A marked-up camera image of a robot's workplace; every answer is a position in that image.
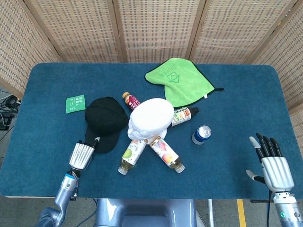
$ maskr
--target robotic hand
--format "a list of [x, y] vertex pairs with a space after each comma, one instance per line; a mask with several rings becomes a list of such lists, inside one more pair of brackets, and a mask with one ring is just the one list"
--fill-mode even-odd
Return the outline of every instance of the robotic hand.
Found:
[[93, 146], [82, 144], [82, 141], [76, 143], [70, 157], [71, 169], [65, 174], [54, 200], [59, 210], [50, 207], [45, 208], [39, 216], [36, 227], [59, 227], [63, 224], [69, 202], [71, 200], [75, 201], [77, 198], [80, 171], [88, 166], [99, 141], [100, 137], [95, 138]]
[[252, 136], [250, 141], [257, 152], [264, 177], [257, 176], [250, 170], [246, 170], [247, 175], [254, 181], [265, 183], [275, 193], [274, 204], [282, 227], [303, 227], [303, 214], [294, 195], [289, 193], [294, 187], [294, 181], [286, 158], [282, 156], [274, 138], [268, 139], [259, 133], [256, 136], [261, 145]]

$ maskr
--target woven panel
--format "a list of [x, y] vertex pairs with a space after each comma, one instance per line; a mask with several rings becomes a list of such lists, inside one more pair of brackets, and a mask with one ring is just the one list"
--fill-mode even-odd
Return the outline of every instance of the woven panel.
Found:
[[198, 0], [120, 0], [128, 61], [184, 58], [198, 4]]
[[212, 0], [192, 55], [195, 63], [243, 63], [290, 0]]
[[290, 120], [303, 157], [303, 110], [291, 115]]
[[254, 61], [273, 66], [289, 108], [303, 102], [303, 6]]
[[23, 94], [40, 62], [60, 61], [18, 1], [0, 1], [0, 78]]
[[106, 0], [26, 2], [66, 61], [119, 61]]

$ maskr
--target green card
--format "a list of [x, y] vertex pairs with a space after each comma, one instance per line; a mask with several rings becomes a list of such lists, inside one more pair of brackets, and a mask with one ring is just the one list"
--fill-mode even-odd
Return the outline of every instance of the green card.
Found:
[[71, 113], [79, 110], [85, 110], [84, 95], [66, 98], [66, 113]]

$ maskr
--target towel logo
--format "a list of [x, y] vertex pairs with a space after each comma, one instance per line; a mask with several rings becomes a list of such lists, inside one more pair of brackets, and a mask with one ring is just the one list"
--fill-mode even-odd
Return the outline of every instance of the towel logo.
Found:
[[176, 72], [172, 72], [171, 74], [167, 75], [169, 82], [179, 83], [180, 75]]

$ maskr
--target floor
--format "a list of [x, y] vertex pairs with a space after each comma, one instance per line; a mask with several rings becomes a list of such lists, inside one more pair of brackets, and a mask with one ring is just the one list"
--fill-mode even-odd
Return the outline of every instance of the floor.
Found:
[[[0, 92], [0, 98], [8, 95]], [[0, 139], [7, 131], [0, 131]], [[0, 141], [0, 157], [4, 157], [13, 129]], [[250, 203], [244, 200], [244, 213], [246, 226], [266, 226], [266, 204]], [[299, 201], [303, 210], [303, 201]], [[45, 207], [53, 207], [53, 198], [6, 198], [0, 196], [0, 226], [23, 226], [31, 227], [37, 222], [39, 213]], [[77, 199], [70, 202], [66, 221], [63, 226], [76, 227], [81, 221], [95, 211], [96, 205], [92, 199]], [[197, 200], [196, 208], [202, 219], [209, 226], [208, 208], [206, 200]], [[239, 214], [236, 200], [214, 200], [214, 226], [216, 227], [243, 227], [239, 223]], [[83, 223], [81, 227], [91, 227], [94, 224], [94, 216]], [[278, 216], [274, 206], [271, 206], [270, 226], [280, 227]]]

